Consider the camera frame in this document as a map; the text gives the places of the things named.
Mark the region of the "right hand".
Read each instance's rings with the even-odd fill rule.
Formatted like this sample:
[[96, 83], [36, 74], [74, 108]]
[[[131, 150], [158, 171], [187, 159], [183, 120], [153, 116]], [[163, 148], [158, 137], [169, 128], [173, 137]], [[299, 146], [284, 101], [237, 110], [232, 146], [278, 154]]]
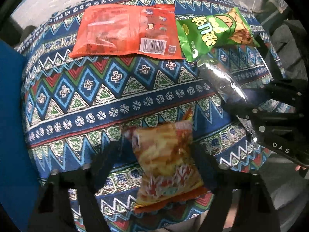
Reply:
[[303, 166], [300, 166], [300, 165], [298, 165], [298, 166], [295, 167], [295, 170], [296, 170], [296, 171], [299, 171], [299, 170], [306, 170], [306, 169], [307, 169], [306, 167], [303, 167]]

